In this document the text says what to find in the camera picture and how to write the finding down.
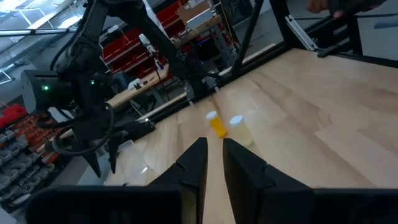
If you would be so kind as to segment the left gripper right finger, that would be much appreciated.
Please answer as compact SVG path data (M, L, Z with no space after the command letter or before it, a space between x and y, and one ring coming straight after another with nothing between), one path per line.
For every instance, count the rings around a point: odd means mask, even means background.
M310 223L313 191L231 138L224 178L236 223Z

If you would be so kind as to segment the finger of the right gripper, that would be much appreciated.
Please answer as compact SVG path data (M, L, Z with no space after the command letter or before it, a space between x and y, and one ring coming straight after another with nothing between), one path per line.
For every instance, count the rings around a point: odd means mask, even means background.
M112 135L108 141L109 163L111 165L112 173L116 173L116 159L118 155L118 148L121 143L121 134Z
M96 155L96 152L94 150L90 150L87 152L84 152L82 154L83 158L87 161L87 163L90 165L90 167L93 169L94 173L98 178L101 177L101 169L100 165L98 162L98 157Z

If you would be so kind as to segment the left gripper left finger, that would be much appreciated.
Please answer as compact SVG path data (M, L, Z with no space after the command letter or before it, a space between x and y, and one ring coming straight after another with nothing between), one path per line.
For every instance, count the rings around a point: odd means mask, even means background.
M198 138L149 185L163 193L156 200L160 223L202 223L208 170L208 141Z

